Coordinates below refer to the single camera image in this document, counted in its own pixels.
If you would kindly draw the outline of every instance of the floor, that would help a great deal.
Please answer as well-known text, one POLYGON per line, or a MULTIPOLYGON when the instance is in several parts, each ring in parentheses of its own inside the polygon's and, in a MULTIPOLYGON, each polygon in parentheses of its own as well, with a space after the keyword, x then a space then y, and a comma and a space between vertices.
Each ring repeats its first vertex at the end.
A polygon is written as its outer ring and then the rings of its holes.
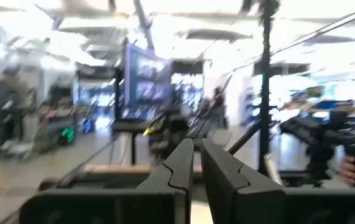
MULTIPOLYGON (((229 148, 242 135, 245 129, 233 127, 229 131, 218 131, 213 136, 213 141, 217 144, 225 145, 229 148)), ((55 154, 41 156, 31 161, 21 162, 17 160, 0 162, 0 221, 8 216, 36 191, 42 179, 46 177, 62 177, 70 169, 85 161, 90 155, 107 145, 109 133, 107 129, 100 129, 95 134, 79 136, 73 147, 68 147, 57 151, 55 154)), ((121 136, 115 143, 115 147, 107 147, 91 160, 95 164, 129 164, 130 153, 126 147, 127 136, 121 136)), ((257 135, 255 135, 240 151, 235 155, 245 164, 257 167, 257 135)), ((302 169, 307 163, 304 156, 305 146, 300 144, 291 136, 277 136, 271 142, 272 156, 280 169, 302 169)), ((137 138, 137 163, 149 164, 150 157, 146 147, 146 138, 137 138)), ((337 150, 336 158, 331 161, 331 166, 337 168, 343 152, 337 150)), ((200 158, 195 156, 195 164, 200 164, 200 158)), ((337 178, 328 182, 327 187, 346 187, 337 178)), ((196 219, 209 218, 209 211, 206 204, 195 203, 193 213, 196 219)))

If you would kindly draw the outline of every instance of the ceiling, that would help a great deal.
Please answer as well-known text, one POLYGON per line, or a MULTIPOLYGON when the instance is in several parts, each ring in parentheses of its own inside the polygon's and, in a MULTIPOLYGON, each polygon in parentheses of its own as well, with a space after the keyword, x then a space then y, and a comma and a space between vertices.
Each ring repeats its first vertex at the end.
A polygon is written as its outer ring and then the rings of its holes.
MULTIPOLYGON (((133 0, 114 2, 115 7, 108 0, 0 0, 0 27, 13 33, 12 37, 50 38, 52 44, 59 46, 52 48, 67 57, 75 52, 74 46, 79 46, 90 57, 114 60, 120 55, 120 46, 127 35, 133 33, 134 38, 143 38, 133 0), (48 15, 63 19, 59 29, 50 32, 53 24, 48 15)), ((237 63, 242 63, 261 52, 258 12, 254 7, 245 16, 240 15, 241 0, 141 0, 141 3, 152 21, 155 49, 160 54, 196 58, 203 52, 214 55, 227 50, 237 56, 237 63)), ((355 10, 355 4, 349 1, 281 0, 281 3, 271 37, 274 50, 355 10)), ((353 52, 355 22, 286 50, 274 56, 273 61, 328 64, 334 58, 344 58, 352 63, 353 52)))

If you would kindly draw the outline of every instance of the hand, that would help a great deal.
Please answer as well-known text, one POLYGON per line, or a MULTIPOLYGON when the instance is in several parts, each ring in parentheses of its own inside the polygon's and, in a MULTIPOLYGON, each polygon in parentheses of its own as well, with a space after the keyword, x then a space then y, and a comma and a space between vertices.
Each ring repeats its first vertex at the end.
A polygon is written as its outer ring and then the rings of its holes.
POLYGON ((355 184, 355 158, 346 156, 341 166, 340 177, 349 184, 355 184))

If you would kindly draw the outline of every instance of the screen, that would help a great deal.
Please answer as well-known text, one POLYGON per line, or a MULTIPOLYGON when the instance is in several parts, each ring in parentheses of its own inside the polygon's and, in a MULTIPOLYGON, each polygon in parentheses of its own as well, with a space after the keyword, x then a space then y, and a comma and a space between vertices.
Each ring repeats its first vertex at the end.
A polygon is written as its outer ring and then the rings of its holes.
POLYGON ((171 63, 128 44, 125 54, 125 104, 162 104, 171 99, 171 63))

